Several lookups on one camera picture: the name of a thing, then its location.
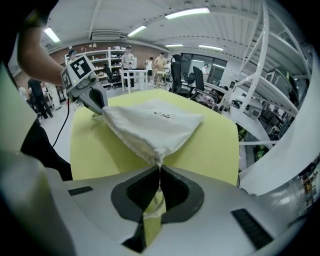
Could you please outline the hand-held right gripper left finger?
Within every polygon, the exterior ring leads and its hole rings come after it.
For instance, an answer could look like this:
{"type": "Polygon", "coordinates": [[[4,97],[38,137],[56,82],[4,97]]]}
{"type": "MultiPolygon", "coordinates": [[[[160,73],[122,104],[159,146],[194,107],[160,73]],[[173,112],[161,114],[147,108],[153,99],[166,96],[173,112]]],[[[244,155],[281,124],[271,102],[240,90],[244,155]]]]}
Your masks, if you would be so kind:
{"type": "Polygon", "coordinates": [[[88,220],[118,245],[143,252],[161,228],[158,166],[65,182],[88,220]]]}

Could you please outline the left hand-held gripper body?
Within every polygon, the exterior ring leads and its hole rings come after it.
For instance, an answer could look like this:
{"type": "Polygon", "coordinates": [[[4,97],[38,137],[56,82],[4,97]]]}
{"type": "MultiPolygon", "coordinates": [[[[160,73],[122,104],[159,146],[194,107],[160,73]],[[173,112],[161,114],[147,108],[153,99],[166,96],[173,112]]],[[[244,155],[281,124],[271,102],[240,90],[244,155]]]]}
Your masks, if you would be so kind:
{"type": "Polygon", "coordinates": [[[85,54],[68,62],[60,76],[71,101],[76,101],[82,94],[92,100],[99,100],[99,78],[94,65],[85,54]]]}

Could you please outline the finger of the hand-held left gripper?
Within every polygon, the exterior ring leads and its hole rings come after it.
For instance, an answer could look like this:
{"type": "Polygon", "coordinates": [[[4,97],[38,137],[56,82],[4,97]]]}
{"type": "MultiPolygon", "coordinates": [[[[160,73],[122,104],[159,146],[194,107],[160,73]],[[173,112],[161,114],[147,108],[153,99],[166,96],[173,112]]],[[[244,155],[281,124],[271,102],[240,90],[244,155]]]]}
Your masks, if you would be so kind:
{"type": "Polygon", "coordinates": [[[85,91],[79,99],[84,106],[97,115],[102,115],[103,108],[103,94],[100,91],[85,91]]]}
{"type": "Polygon", "coordinates": [[[107,92],[99,82],[91,87],[90,98],[100,109],[108,106],[107,92]]]}

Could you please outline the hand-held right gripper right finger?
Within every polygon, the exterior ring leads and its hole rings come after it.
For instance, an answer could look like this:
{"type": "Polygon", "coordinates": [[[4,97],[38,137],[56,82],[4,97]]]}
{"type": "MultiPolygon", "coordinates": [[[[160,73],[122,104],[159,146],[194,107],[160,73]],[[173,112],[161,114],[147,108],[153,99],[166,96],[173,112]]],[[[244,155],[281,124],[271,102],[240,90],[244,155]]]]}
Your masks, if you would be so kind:
{"type": "Polygon", "coordinates": [[[163,167],[160,184],[162,252],[255,252],[283,232],[270,209],[227,182],[163,167]]]}

